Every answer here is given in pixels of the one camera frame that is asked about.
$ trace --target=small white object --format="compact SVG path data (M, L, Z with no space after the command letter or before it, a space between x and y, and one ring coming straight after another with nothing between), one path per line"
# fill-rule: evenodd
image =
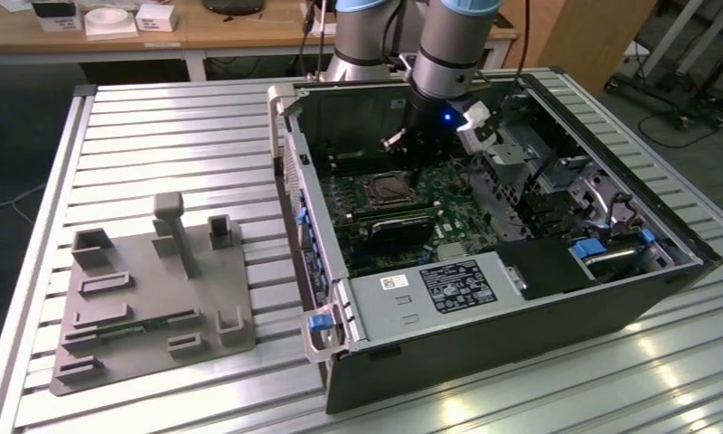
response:
M100 7L86 14L86 38L90 41L136 38L134 15L115 7Z
M147 32L174 32L178 13L172 5L143 5L136 15L136 25Z
M491 110L483 101L476 102L464 112L464 118L467 123L456 129L459 132L472 131L485 124L485 121L491 118Z
M625 51L625 57L623 58L623 61L616 66L616 72L625 74L628 77L633 77L639 73L641 65L647 62L649 54L651 52L647 47L633 41L629 44L628 50Z
M408 276L399 274L397 276L389 276L388 278L381 278L381 287L388 291L391 289L403 288L411 285L408 281Z

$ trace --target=floor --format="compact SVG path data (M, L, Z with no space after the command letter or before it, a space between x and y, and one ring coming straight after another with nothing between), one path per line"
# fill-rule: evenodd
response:
M653 17L641 31L641 40L653 47L663 38L675 20L675 11L665 17ZM692 23L680 41L671 50L675 59L703 27ZM723 38L692 71L696 80L707 74L711 65L723 52ZM655 73L669 68L661 64ZM265 58L209 62L209 77L213 80L244 77L281 77L291 71L291 59ZM76 85L86 84L87 77L78 65L48 65L0 67L0 202L44 182L58 141L64 128L70 107L70 96ZM723 89L723 78L717 86ZM639 121L667 107L633 90L601 97L601 102L623 121L637 128ZM695 126L677 131L663 119L649 122L648 133L671 145L688 142L711 130ZM684 149L655 146L657 152L672 163L695 185L723 209L723 128L708 139ZM43 191L19 202L20 209L35 219ZM8 206L0 209L0 330L7 307L19 277L23 255L32 234L32 226Z

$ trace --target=motherboard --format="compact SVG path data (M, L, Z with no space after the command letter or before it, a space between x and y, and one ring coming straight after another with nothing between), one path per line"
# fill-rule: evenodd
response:
M336 235L353 277L488 251L499 242L477 207L464 164L452 159L413 174L323 180Z

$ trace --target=aluminum extrusion table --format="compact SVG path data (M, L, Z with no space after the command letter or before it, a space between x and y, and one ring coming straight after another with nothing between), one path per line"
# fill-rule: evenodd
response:
M565 75L531 71L723 256L723 212ZM0 432L723 432L723 266L620 333L324 414L269 156L265 90L287 80L100 87L72 101L0 340ZM56 397L72 233L152 231L150 196L176 189L184 224L229 213L243 225L257 347Z

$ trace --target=cable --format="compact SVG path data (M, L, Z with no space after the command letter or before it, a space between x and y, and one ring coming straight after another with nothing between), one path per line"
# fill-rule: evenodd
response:
M19 213L19 215L22 216L22 218L24 218L24 220L27 220L27 222L30 223L31 226L35 226L35 222L32 221L32 219L27 216L27 214L24 212L22 212L22 210L19 209L19 207L16 206L16 203L27 198L32 193L35 193L38 190L42 190L43 188L46 188L46 184L40 184L38 185L36 187L34 187L32 189L30 189L27 192L22 193L19 196L16 196L14 199L11 199L10 201L6 201L6 202L0 202L0 208L11 205L11 207L14 208L14 211L16 211Z
M36 187L34 187L31 190L28 190L27 192L22 193L19 196L16 196L14 199L11 199L10 201L6 201L6 202L0 202L0 208L3 208L4 206L8 206L10 204L12 203L16 203L18 201L20 201L22 199L24 199L27 196L30 196L32 193L35 193L38 190L40 190L42 188L46 187L46 184L40 184L38 185Z
M523 75L523 69L527 66L527 58L528 58L528 46L531 43L531 0L527 0L527 29L525 29L525 42L523 44L523 55L520 56L520 65L517 66L517 73L515 74L515 81L509 89L507 90L507 94L504 95L504 98L501 98L501 105L499 107L499 116L503 116L503 106L504 101L509 98L512 95L512 92L515 88L520 85L520 76Z
M309 10L305 13L305 20L303 21L303 41L300 42L300 68L303 69L303 75L308 75L308 68L305 67L305 42L309 39L309 33L313 29L313 20L316 19L316 7L319 6L319 0L313 0L309 5Z
M391 13L391 16L387 19L387 27L384 27L384 41L381 42L381 57L384 58L384 62L388 61L388 56L391 54L391 52L387 52L388 31L391 30L391 25L395 23L395 20L397 19L397 15L400 14L401 8L404 6L405 6L405 0L400 0L397 7L395 8L393 12Z
M16 202L14 202L11 204L11 206L14 207L14 211L16 211L19 213L19 215L22 217L24 217L24 220L27 221L27 223L31 225L31 226L35 226L35 222L32 221L32 219L27 216L27 214L24 212L22 212L22 210L19 209L18 205L16 205Z
M697 137L695 140L684 143L683 145L669 145L668 143L657 140L656 138L653 138L649 133L643 129L643 125L649 121L652 120L653 118L660 118L663 116L667 116L669 115L671 113L679 113L679 108L667 100L664 100L661 97L656 96L653 93L648 92L647 90L633 86L633 85L629 85L633 90L636 90L636 92L639 92L641 95L645 95L647 97L652 97L660 101L663 101L665 104L668 104L669 106L669 110L668 111L664 111L661 113L655 113L653 115L649 115L648 117L645 117L644 119L641 119L641 121L639 121L639 131L641 132L641 134L645 135L645 137L652 140L657 145L660 145L661 147L667 147L669 149L683 149L684 147L689 147L692 145L695 145L696 143L701 142L703 140L705 140L707 138L709 138L711 136L713 136L715 134L719 133L720 130L716 130L708 134L704 134L701 135L700 137Z
M220 59L212 58L212 61L217 61L219 63L224 63L225 65L229 65L231 63L233 63L237 60L239 60L237 57L233 57L233 59L231 59L229 61L221 61Z
M525 37L527 37L527 42L523 45L523 56L520 57L520 66L517 67L517 73L515 75L515 83L520 82L520 75L523 74L523 69L527 66L528 46L531 45L531 0L527 0L527 31L525 31Z
M656 113L648 117L645 117L644 119L641 119L641 122L639 122L639 131L641 132L641 134L644 134L647 136L647 138L649 140L652 140L657 145L660 145L661 147L667 147L668 149L683 149L684 147L689 147L692 146L693 144L701 142L703 140L705 140L707 138L709 138L711 136L713 136L715 134L719 133L720 130L716 130L708 134L704 134L701 135L700 137L697 137L695 140L681 144L681 145L669 145L668 143L664 143L661 142L660 140L657 140L656 138L653 138L649 133L643 129L643 124L645 124L649 120L652 120L653 118L659 118L659 117L663 117L663 116L667 116L669 115L671 113L673 113L676 110L668 110L663 113Z
M249 69L249 72L248 72L247 74L244 74L244 75L240 75L240 76L236 76L236 74L235 74L231 70L225 69L225 68L220 65L220 63L217 63L217 62L215 61L215 59L212 59L212 60L213 60L212 64L213 64L215 66L217 66L217 67L219 67L224 72L227 72L228 74L235 75L235 76L233 76L235 80L243 80L243 79L247 79L247 78L255 73L255 71L257 70L257 67L260 66L260 62L261 62L263 58L261 58L261 57L257 58L257 60L255 61L255 65L253 65L252 68Z
M649 80L648 80L648 77L647 77L647 71L643 70L643 62L641 62L641 51L639 49L639 47L641 46L639 44L637 41L633 41L633 43L636 44L636 62L639 63L639 71L641 73L641 78L643 78L643 82L644 84L649 84Z
M488 75L485 75L479 68L476 72L477 72L477 76L483 79L483 81L485 81L489 86L493 86L493 81L491 81L491 79L488 78Z
M249 76L255 73L255 71L257 70L257 67L260 66L260 62L261 62L263 58L259 57L257 60L255 61L255 65L252 66L252 69L249 70L249 72L247 74L244 74L239 79L248 79Z

